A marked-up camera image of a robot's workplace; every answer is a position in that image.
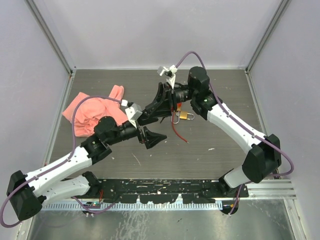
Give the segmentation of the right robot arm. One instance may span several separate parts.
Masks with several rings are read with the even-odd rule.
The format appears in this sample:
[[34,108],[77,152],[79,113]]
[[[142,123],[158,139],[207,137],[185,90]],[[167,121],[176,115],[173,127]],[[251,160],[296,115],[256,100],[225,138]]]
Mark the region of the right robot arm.
[[246,154],[243,164],[219,178],[219,191],[231,197],[237,187],[248,183],[260,183],[282,163],[279,138],[254,129],[234,114],[217,95],[210,90],[210,78],[205,68],[192,67],[187,84],[175,83],[176,68],[160,67],[158,74],[166,75],[165,83],[158,84],[157,94],[142,111],[138,123],[145,126],[159,118],[170,117],[178,105],[189,101],[193,111],[204,120],[216,125],[231,137]]

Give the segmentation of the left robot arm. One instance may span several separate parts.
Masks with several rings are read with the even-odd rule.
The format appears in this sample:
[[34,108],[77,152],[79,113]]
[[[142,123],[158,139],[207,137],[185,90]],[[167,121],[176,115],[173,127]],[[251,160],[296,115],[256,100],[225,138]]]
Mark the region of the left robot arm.
[[137,138],[147,149],[167,138],[147,127],[136,128],[126,121],[117,125],[111,116],[105,116],[94,127],[94,134],[68,155],[40,169],[24,174],[21,170],[10,176],[5,203],[10,203],[19,222],[35,216],[52,200],[86,195],[95,198],[100,183],[92,173],[84,173],[74,180],[64,180],[70,174],[90,167],[112,153],[111,145]]

